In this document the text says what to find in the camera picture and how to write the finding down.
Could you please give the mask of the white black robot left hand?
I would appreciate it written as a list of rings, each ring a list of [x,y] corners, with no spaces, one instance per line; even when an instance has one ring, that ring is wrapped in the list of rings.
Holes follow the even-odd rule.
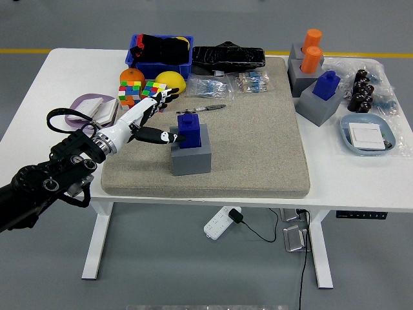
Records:
[[[93,142],[108,155],[119,152],[125,144],[134,139],[155,144],[185,140],[185,137],[178,134],[145,126],[148,119],[178,97],[178,90],[178,88],[166,89],[155,96],[141,100],[121,116],[114,125],[99,130],[93,137]]]

